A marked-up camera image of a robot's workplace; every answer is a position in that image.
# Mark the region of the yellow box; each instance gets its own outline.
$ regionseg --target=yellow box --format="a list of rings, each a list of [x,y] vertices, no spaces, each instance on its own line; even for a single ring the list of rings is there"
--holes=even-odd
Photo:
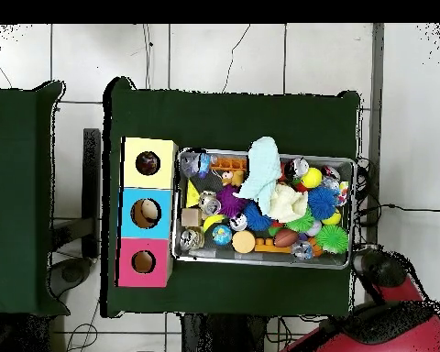
[[[122,184],[128,188],[173,189],[174,162],[178,146],[172,140],[123,137],[121,141],[123,142],[121,159],[124,158],[124,177],[123,181],[119,178],[119,185]],[[138,168],[141,169],[141,163],[138,166],[136,164],[138,160],[142,161],[148,155],[147,152],[155,154],[157,161],[155,164],[158,164],[158,170],[151,175],[139,172]]]

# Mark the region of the purple toy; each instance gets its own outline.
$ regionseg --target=purple toy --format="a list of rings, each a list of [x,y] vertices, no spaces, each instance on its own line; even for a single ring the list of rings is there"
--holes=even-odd
[[[236,198],[233,193],[238,193],[239,188],[228,184],[220,192],[216,194],[216,199],[222,205],[220,213],[229,218],[236,217],[245,208],[248,203],[247,199]]]

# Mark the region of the table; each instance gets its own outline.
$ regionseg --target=table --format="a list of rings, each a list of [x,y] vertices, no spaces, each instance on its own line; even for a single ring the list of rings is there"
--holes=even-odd
[[[102,315],[189,312],[348,312],[350,269],[291,269],[177,261],[162,289],[114,285],[120,138],[171,139],[180,148],[247,150],[263,136],[280,153],[355,159],[359,96],[252,95],[135,90],[114,79],[104,92]]]

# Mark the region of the metal tray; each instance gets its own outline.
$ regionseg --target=metal tray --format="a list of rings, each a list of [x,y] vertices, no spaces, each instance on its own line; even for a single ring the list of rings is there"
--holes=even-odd
[[[350,260],[352,254],[352,241],[354,233],[354,213],[356,209],[356,185],[357,185],[357,165],[352,159],[347,158],[324,158],[324,157],[311,157],[304,156],[309,162],[311,167],[321,168],[324,165],[335,168],[341,175],[341,181],[348,181],[348,200],[346,205],[341,208],[342,219],[340,225],[349,234],[349,243],[347,252],[344,254],[329,254],[323,253],[320,257],[311,258],[307,260],[300,260],[295,258],[291,254],[283,253],[261,253],[250,252],[248,254],[237,253],[231,244],[219,247],[212,241],[212,231],[218,224],[212,225],[207,231],[205,231],[205,244],[203,248],[190,250],[188,252],[182,252],[180,249],[180,238],[184,227],[181,226],[181,209],[186,204],[186,189],[188,180],[184,174],[180,171],[181,157],[186,152],[191,152],[191,148],[183,148],[178,153],[178,163],[176,163],[177,175],[179,177],[179,188],[174,194],[174,210],[172,223],[172,244],[171,253],[177,260],[185,261],[201,261],[201,262],[216,262],[216,263],[235,263],[243,265],[260,265],[260,266],[284,266],[284,267],[297,267],[297,268],[316,268],[316,269],[344,269]],[[246,157],[248,153],[246,151],[225,151],[219,149],[208,149],[208,154],[218,155],[222,157]],[[301,157],[301,155],[289,155],[280,154],[281,161],[288,161],[294,158]],[[198,176],[191,179],[194,186],[197,187],[199,192],[202,190],[213,190],[215,192],[222,189],[222,183],[220,179],[214,175],[211,171],[203,180]],[[270,237],[267,231],[254,233],[255,237]]]

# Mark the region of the green spiky ball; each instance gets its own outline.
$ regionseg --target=green spiky ball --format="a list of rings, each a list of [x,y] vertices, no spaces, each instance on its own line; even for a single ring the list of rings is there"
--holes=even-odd
[[[306,232],[313,226],[314,217],[310,207],[306,207],[306,213],[297,220],[290,221],[285,226],[295,232]]]
[[[348,234],[338,225],[324,225],[316,235],[316,242],[324,251],[344,254],[348,246]]]

